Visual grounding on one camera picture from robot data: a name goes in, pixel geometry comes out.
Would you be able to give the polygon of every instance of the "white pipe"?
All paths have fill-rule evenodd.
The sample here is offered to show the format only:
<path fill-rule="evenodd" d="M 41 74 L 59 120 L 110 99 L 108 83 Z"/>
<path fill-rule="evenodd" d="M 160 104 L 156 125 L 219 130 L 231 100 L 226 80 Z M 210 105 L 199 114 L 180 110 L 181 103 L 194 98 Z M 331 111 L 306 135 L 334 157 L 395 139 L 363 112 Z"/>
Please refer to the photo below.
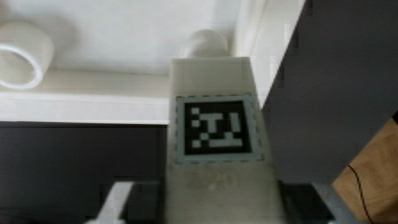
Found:
<path fill-rule="evenodd" d="M 41 84 L 52 59 L 46 33 L 27 23 L 7 23 L 0 28 L 0 86 L 32 89 Z"/>

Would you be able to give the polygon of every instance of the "black panel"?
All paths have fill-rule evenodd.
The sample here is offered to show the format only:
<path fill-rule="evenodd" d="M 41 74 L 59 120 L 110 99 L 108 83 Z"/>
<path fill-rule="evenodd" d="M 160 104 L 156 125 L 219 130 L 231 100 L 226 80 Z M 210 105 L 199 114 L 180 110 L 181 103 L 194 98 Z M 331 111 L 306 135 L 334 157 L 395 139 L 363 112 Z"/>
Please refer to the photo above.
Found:
<path fill-rule="evenodd" d="M 139 182 L 128 223 L 160 223 L 165 126 L 0 123 L 0 214 L 84 223 L 116 181 Z"/>

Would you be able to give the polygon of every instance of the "white shelf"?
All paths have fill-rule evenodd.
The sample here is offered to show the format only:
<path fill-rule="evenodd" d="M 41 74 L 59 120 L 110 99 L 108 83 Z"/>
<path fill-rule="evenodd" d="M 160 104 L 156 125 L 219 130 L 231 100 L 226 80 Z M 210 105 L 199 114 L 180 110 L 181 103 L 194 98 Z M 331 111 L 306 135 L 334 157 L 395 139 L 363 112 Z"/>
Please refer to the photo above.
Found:
<path fill-rule="evenodd" d="M 0 120 L 169 123 L 169 65 L 190 34 L 228 37 L 252 59 L 261 104 L 304 0 L 105 0 L 0 3 L 0 23 L 29 21 L 55 41 L 55 59 L 39 87 L 0 88 Z"/>

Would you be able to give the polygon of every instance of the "white plastic part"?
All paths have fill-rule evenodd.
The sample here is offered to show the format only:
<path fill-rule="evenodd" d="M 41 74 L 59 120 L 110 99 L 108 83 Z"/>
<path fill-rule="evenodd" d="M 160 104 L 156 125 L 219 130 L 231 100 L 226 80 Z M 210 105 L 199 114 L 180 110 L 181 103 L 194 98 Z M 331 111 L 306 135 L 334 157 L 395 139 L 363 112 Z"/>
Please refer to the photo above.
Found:
<path fill-rule="evenodd" d="M 0 28 L 0 85 L 11 89 L 34 88 L 53 59 L 53 42 L 27 23 L 11 22 Z"/>
<path fill-rule="evenodd" d="M 98 218 L 87 224 L 123 224 L 124 220 L 119 219 L 128 195 L 133 187 L 133 182 L 117 182 L 112 186 L 107 201 L 103 204 Z"/>
<path fill-rule="evenodd" d="M 196 57 L 228 57 L 228 40 L 213 30 L 199 30 L 183 45 L 180 56 Z"/>

